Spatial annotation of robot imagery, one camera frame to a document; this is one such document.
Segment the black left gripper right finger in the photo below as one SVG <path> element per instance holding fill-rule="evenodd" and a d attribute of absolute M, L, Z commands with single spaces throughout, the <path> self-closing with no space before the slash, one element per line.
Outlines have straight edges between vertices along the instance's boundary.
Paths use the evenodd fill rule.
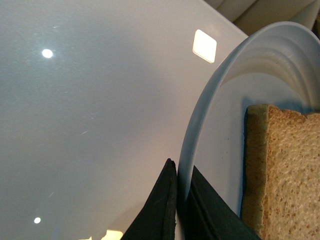
<path fill-rule="evenodd" d="M 194 167 L 186 201 L 186 240 L 259 240 Z"/>

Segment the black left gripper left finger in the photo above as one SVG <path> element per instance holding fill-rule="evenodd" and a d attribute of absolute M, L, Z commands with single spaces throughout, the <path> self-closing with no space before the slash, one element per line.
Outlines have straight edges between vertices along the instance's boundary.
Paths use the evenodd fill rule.
<path fill-rule="evenodd" d="M 124 240 L 173 240 L 176 229 L 177 171 L 166 160 L 143 208 L 123 234 Z"/>

